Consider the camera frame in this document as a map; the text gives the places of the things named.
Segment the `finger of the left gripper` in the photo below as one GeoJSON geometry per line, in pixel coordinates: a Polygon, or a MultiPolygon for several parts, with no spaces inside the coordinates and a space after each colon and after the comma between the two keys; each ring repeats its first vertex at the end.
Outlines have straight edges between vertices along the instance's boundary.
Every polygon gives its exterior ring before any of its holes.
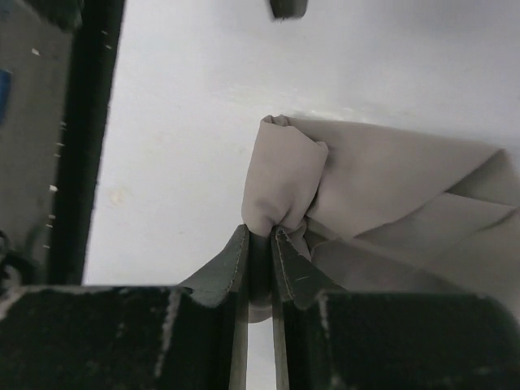
{"type": "Polygon", "coordinates": [[[302,18],[308,8],[308,0],[269,0],[272,16],[275,20],[302,18]]]}

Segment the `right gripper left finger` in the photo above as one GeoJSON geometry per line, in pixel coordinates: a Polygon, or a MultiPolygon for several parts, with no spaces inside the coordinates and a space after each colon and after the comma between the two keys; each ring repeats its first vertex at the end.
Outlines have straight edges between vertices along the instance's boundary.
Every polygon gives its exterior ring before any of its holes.
{"type": "Polygon", "coordinates": [[[249,231],[176,286],[27,286],[1,297],[4,389],[243,389],[249,231]]]}

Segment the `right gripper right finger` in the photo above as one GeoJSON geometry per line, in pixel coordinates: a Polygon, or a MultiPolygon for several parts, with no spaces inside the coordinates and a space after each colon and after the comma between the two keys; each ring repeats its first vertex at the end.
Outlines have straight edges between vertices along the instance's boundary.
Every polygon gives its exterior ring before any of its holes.
{"type": "Polygon", "coordinates": [[[474,294],[351,292],[271,233],[280,389],[516,389],[519,326],[474,294]]]}

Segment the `grey underwear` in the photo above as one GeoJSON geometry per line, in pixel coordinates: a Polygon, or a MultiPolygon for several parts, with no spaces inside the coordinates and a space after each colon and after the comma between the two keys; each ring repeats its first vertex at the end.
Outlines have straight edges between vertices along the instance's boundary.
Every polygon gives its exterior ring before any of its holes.
{"type": "Polygon", "coordinates": [[[483,293],[519,311],[519,170],[502,148],[267,116],[242,218],[360,292],[483,293]]]}

